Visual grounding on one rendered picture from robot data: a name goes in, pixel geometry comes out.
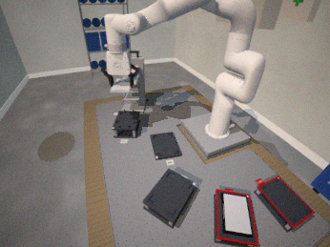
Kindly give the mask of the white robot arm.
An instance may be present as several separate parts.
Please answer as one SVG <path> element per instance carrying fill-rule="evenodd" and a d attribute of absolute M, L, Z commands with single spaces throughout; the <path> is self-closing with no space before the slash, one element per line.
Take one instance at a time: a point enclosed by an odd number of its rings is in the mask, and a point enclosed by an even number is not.
<path fill-rule="evenodd" d="M 198 8 L 231 21 L 223 65 L 227 70 L 244 77 L 223 72 L 216 80 L 214 106 L 205 132 L 212 138 L 224 139 L 228 137 L 229 129 L 235 127 L 235 124 L 229 123 L 235 100 L 248 104 L 254 99 L 265 68 L 264 56 L 256 51 L 248 51 L 257 20 L 256 8 L 251 0 L 157 0 L 137 13 L 106 14 L 104 19 L 108 43 L 104 47 L 109 51 L 125 51 L 125 34 L 138 35 Z"/>

